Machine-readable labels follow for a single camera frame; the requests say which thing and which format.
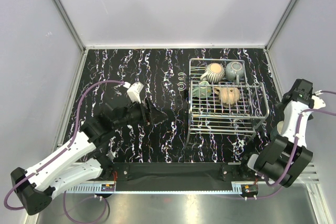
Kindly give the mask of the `mint green cup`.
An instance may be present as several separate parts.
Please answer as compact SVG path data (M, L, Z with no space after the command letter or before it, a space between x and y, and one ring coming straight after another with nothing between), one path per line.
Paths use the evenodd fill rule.
M196 83L192 87L192 96L206 99L212 94L212 87L207 81Z

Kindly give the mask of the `white ribbed ceramic mug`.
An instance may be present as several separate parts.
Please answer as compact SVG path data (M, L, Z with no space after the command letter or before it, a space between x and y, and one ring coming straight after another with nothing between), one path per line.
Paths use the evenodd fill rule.
M211 63L206 68L204 73L201 75L201 81L207 81L209 83L219 83L225 77L225 69L219 63Z

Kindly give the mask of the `tan glazed ceramic mug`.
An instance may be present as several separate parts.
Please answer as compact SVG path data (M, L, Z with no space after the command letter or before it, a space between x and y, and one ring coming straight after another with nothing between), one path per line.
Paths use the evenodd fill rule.
M225 108L231 108L236 105L240 99L240 92L235 87L214 87L216 95L218 95L218 101Z

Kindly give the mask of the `grey-blue speckled ceramic mug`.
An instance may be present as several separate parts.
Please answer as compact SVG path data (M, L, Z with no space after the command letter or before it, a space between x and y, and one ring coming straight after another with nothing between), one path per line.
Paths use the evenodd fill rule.
M241 62L231 61L225 68L225 74L228 81L239 84L240 79L245 76L244 66Z

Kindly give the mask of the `teal faceted ceramic mug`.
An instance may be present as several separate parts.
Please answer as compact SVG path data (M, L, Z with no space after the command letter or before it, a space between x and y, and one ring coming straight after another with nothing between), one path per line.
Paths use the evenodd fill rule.
M274 127L270 132L270 141L273 141L278 136L276 127Z

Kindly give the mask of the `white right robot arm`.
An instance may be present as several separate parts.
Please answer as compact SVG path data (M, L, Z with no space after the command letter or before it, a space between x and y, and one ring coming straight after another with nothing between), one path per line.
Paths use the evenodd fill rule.
M278 123L278 133L260 154L251 154L238 167L238 176L251 180L258 174L273 180L272 186L291 186L313 157L306 144L307 122L313 112L325 107L326 103L313 93L312 82L296 79L280 102L284 120Z

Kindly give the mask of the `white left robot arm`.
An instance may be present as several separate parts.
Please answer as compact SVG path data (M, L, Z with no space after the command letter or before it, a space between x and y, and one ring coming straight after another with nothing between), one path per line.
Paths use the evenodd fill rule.
M59 149L30 168L18 167L11 172L13 192L22 203L19 209L32 216L77 184L96 178L110 179L112 161L99 149L112 139L115 131L135 124L153 126L167 118L148 98L124 106L105 103Z

